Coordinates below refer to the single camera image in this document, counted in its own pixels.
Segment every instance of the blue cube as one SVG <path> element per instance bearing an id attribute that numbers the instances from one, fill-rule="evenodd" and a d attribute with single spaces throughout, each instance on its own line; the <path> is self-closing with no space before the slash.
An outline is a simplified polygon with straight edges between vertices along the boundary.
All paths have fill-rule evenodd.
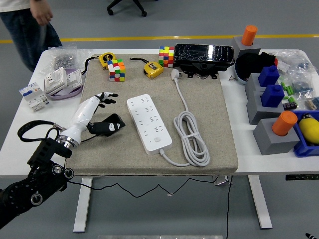
<path id="1" fill-rule="evenodd" d="M 276 108 L 284 96 L 284 89 L 281 85 L 268 85 L 260 98 L 263 107 Z"/>
<path id="2" fill-rule="evenodd" d="M 267 87 L 268 85 L 274 85 L 278 78 L 279 73 L 276 66 L 265 66 L 258 77 L 258 81 L 261 87 Z"/>

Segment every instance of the power outlet socket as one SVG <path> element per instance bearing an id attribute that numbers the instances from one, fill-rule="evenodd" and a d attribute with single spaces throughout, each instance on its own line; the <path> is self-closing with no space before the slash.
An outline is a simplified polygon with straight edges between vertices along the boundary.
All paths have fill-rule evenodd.
<path id="1" fill-rule="evenodd" d="M 129 112 L 148 155 L 172 147 L 172 139 L 148 94 L 127 100 Z"/>

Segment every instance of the blue tray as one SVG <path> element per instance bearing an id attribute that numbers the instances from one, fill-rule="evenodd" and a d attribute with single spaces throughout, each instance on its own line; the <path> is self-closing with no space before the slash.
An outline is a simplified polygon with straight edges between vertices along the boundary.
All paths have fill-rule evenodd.
<path id="1" fill-rule="evenodd" d="M 316 120 L 319 120 L 319 111 L 293 111 L 297 117 L 298 121 L 301 120 L 303 114 L 310 114 Z M 303 134 L 300 131 L 298 124 L 295 124 L 294 129 L 300 139 L 294 147 L 294 152 L 297 157 L 308 157 L 308 156 L 318 156 L 319 146 L 309 146 L 309 143 L 305 140 Z"/>

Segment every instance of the gray holder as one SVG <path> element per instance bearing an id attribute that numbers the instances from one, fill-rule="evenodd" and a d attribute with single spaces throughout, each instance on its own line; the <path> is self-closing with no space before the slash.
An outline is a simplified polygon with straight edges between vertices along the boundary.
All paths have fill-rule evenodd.
<path id="1" fill-rule="evenodd" d="M 261 119 L 253 131 L 253 135 L 262 155 L 287 153 L 298 142 L 299 138 L 293 128 L 286 136 L 278 136 L 272 126 L 277 118 Z"/>
<path id="2" fill-rule="evenodd" d="M 231 42 L 231 46 L 234 48 L 234 59 L 236 59 L 245 53 L 259 54 L 261 47 L 259 44 L 254 43 L 251 46 L 245 46 L 241 43 L 242 36 L 234 36 Z"/>
<path id="3" fill-rule="evenodd" d="M 247 100 L 249 101 L 250 96 L 254 95 L 254 91 L 264 92 L 266 87 L 261 87 L 258 81 L 259 73 L 252 73 L 245 85 L 245 92 L 247 96 Z"/>
<path id="4" fill-rule="evenodd" d="M 246 105 L 249 124 L 257 125 L 261 119 L 277 118 L 284 111 L 283 104 L 278 107 L 263 107 L 261 95 L 263 92 L 253 91 Z"/>

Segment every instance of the rubik's cube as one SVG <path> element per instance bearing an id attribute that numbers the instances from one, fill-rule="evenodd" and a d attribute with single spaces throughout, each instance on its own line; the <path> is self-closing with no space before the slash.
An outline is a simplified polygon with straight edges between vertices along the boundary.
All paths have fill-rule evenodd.
<path id="1" fill-rule="evenodd" d="M 159 64 L 163 67 L 173 67 L 174 47 L 160 46 L 159 49 Z"/>
<path id="2" fill-rule="evenodd" d="M 125 81 L 125 66 L 122 59 L 108 61 L 110 81 Z"/>

